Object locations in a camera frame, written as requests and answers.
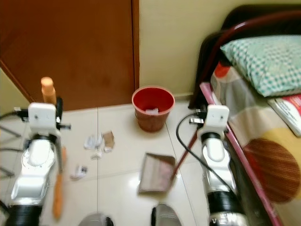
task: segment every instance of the door frame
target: door frame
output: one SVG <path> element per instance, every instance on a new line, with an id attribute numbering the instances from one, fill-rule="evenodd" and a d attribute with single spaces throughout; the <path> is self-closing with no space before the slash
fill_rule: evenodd
<path id="1" fill-rule="evenodd" d="M 140 73 L 140 60 L 139 60 L 139 0 L 131 0 L 132 2 L 132 32 L 133 32 L 133 60 L 134 60 L 134 88 L 139 88 L 139 73 Z"/>
<path id="2" fill-rule="evenodd" d="M 134 62 L 134 88 L 139 88 L 139 0 L 131 0 L 132 9 L 132 37 L 133 37 L 133 62 Z M 12 74 L 12 72 L 6 67 L 2 59 L 0 58 L 0 67 L 14 85 L 21 91 L 24 97 L 29 102 L 35 102 L 34 98 L 30 96 L 27 90 L 22 86 L 18 79 Z"/>

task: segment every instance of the tile grout line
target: tile grout line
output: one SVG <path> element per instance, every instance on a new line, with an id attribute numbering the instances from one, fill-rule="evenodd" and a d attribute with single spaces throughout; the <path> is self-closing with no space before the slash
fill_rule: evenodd
<path id="1" fill-rule="evenodd" d="M 117 177 L 117 176 L 122 176 L 125 174 L 130 174 L 130 173 L 137 173 L 137 172 L 141 172 L 141 169 L 135 169 L 135 170 L 129 170 L 129 171 L 123 171 L 123 172 L 116 172 L 116 173 L 112 173 L 112 174 L 104 174 L 99 176 L 99 179 L 103 179 L 103 178 L 109 178 L 109 177 Z"/>
<path id="2" fill-rule="evenodd" d="M 84 182 L 87 182 L 87 181 L 92 181 L 92 180 L 97 180 L 97 177 L 90 177 L 90 178 L 82 178 L 80 180 L 76 180 L 76 181 L 72 181 L 72 180 L 67 180 L 67 181 L 63 181 L 62 185 L 63 186 L 70 186 L 72 184 L 75 184 L 75 183 L 84 183 Z"/>
<path id="3" fill-rule="evenodd" d="M 98 108 L 97 108 L 97 138 L 98 138 Z M 97 213 L 98 213 L 98 202 L 99 202 L 99 199 L 98 199 L 98 161 L 99 161 L 99 159 L 97 159 L 97 185 L 96 185 L 96 198 L 97 198 L 97 202 L 96 202 L 96 204 L 97 204 L 97 207 L 96 207 L 96 211 L 97 211 Z"/>
<path id="4" fill-rule="evenodd" d="M 171 145 L 172 145 L 173 150 L 174 150 L 174 145 L 173 145 L 173 142 L 172 142 L 172 140 L 171 140 L 170 133 L 169 133 L 169 130 L 168 130 L 168 127 L 167 127 L 166 122 L 165 122 L 165 125 L 166 125 L 166 128 L 167 128 L 167 132 L 168 132 L 168 135 L 169 135 L 169 139 L 170 139 Z M 195 224 L 196 224 L 196 226 L 197 226 L 197 225 L 198 225 L 198 224 L 197 224 L 197 219 L 196 219 L 196 216 L 194 215 L 194 211 L 193 211 L 193 209 L 192 209 L 192 204 L 191 204 L 190 198 L 189 198 L 189 196 L 188 196 L 188 192 L 187 192 L 187 188 L 186 188 L 186 185 L 185 185 L 185 182 L 184 182 L 184 179 L 183 179 L 183 175 L 182 175 L 182 181 L 183 181 L 183 185 L 184 185 L 184 188 L 185 188 L 185 192 L 186 192 L 186 195 L 187 195 L 187 199 L 188 199 L 188 202 L 189 202 L 189 205 L 190 205 L 190 209 L 191 209 L 191 212 L 192 212 L 192 215 L 193 215 L 193 218 L 194 218 L 194 222 L 195 222 Z"/>

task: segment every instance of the black cable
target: black cable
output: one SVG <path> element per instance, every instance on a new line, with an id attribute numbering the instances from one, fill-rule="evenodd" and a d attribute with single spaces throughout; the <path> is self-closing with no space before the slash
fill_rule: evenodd
<path id="1" fill-rule="evenodd" d="M 235 192 L 232 190 L 232 188 L 214 171 L 214 169 L 212 169 L 210 166 L 208 166 L 203 160 L 201 160 L 196 154 L 193 153 L 193 151 L 188 148 L 185 143 L 182 141 L 182 139 L 180 138 L 180 135 L 179 135 L 179 128 L 180 128 L 180 125 L 183 123 L 183 121 L 185 119 L 187 119 L 188 117 L 190 116 L 193 116 L 193 115 L 196 115 L 195 113 L 192 113 L 192 114 L 188 114 L 186 115 L 184 118 L 181 119 L 181 121 L 178 123 L 177 125 L 177 129 L 175 131 L 175 134 L 177 136 L 177 139 L 178 141 L 180 142 L 180 144 L 185 148 L 185 150 L 187 152 L 189 152 L 190 154 L 192 154 L 193 157 L 195 157 L 206 169 L 208 169 L 210 172 L 212 172 L 228 189 L 229 191 L 236 197 L 236 194 Z"/>
<path id="2" fill-rule="evenodd" d="M 9 117 L 9 116 L 17 116 L 17 112 L 8 112 L 8 113 L 5 113 L 4 115 L 0 116 L 0 120 L 4 119 L 6 117 Z"/>
<path id="3" fill-rule="evenodd" d="M 0 147 L 0 151 L 22 152 L 23 150 L 12 147 Z"/>

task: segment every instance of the floor tile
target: floor tile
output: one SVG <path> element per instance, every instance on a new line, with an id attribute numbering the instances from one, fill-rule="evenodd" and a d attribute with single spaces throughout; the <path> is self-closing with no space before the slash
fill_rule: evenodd
<path id="1" fill-rule="evenodd" d="M 97 179 L 63 186 L 63 211 L 59 221 L 52 214 L 53 192 L 54 188 L 50 187 L 41 216 L 43 226 L 77 226 L 84 217 L 97 212 Z"/>
<path id="2" fill-rule="evenodd" d="M 19 133 L 22 136 L 25 131 L 26 124 L 23 123 L 20 119 L 11 119 L 2 121 L 1 126 Z M 19 149 L 22 147 L 22 137 L 15 137 L 14 135 L 2 130 L 0 134 L 0 147 Z M 0 166 L 14 172 L 13 169 L 16 162 L 16 156 L 17 152 L 15 151 L 1 151 Z M 5 177 L 5 173 L 3 173 L 2 171 L 0 171 L 0 177 L 0 194 L 3 194 L 8 192 L 10 178 Z"/>
<path id="3" fill-rule="evenodd" d="M 2 200 L 2 202 L 4 202 L 6 205 L 8 205 L 8 199 L 9 199 L 8 194 L 0 195 L 0 199 Z M 6 219 L 7 219 L 7 215 L 5 215 L 2 211 L 0 211 L 0 225 L 2 225 Z"/>
<path id="4" fill-rule="evenodd" d="M 124 105 L 98 110 L 98 132 L 112 131 L 115 146 L 98 161 L 98 176 L 141 169 L 146 152 L 172 155 L 174 150 L 166 126 L 156 133 L 141 130 L 134 108 Z"/>
<path id="5" fill-rule="evenodd" d="M 137 195 L 139 172 L 98 179 L 98 211 L 112 217 L 114 225 L 149 226 L 151 210 L 159 202 L 170 205 L 183 226 L 195 226 L 181 176 L 164 195 Z"/>
<path id="6" fill-rule="evenodd" d="M 97 136 L 97 109 L 70 111 L 63 113 L 62 124 L 71 124 L 71 130 L 62 129 L 62 146 L 67 149 L 67 161 L 64 165 L 64 181 L 70 181 L 77 165 L 88 168 L 81 180 L 97 178 L 97 160 L 91 160 L 92 150 L 84 148 L 84 142 L 90 135 Z M 54 185 L 58 173 L 57 162 L 51 173 L 51 185 Z"/>
<path id="7" fill-rule="evenodd" d="M 203 186 L 203 170 L 199 162 L 183 164 L 180 168 L 197 226 L 207 226 L 208 205 Z"/>
<path id="8" fill-rule="evenodd" d="M 181 156 L 184 153 L 184 148 L 179 143 L 179 141 L 175 135 L 175 130 L 176 130 L 176 127 L 177 127 L 179 121 L 184 116 L 186 116 L 187 114 L 193 113 L 192 110 L 188 109 L 188 103 L 189 103 L 188 101 L 176 102 L 173 110 L 171 111 L 171 113 L 169 114 L 169 116 L 166 120 L 167 129 L 168 129 L 170 139 L 171 139 L 173 147 L 174 147 L 174 152 L 175 152 L 175 155 L 176 155 L 176 158 L 178 161 L 180 160 Z M 186 121 L 184 121 L 183 124 L 181 125 L 181 127 L 179 129 L 179 134 L 180 134 L 181 139 L 184 141 L 184 143 L 186 143 L 186 145 L 188 145 L 195 130 L 196 130 L 196 126 L 190 125 L 188 123 L 188 119 Z M 196 153 L 197 155 L 200 155 L 200 153 L 201 153 L 200 140 L 196 141 L 196 143 L 192 147 L 192 151 L 194 153 Z M 197 160 L 191 154 L 189 154 L 186 157 L 184 163 L 196 162 L 196 161 Z"/>

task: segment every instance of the cream wall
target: cream wall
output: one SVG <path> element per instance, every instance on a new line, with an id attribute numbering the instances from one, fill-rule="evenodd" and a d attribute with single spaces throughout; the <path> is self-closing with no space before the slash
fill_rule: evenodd
<path id="1" fill-rule="evenodd" d="M 14 107 L 27 107 L 28 100 L 0 68 L 0 114 L 11 112 Z"/>
<path id="2" fill-rule="evenodd" d="M 203 39 L 236 6 L 301 0 L 140 0 L 140 86 L 193 91 Z"/>

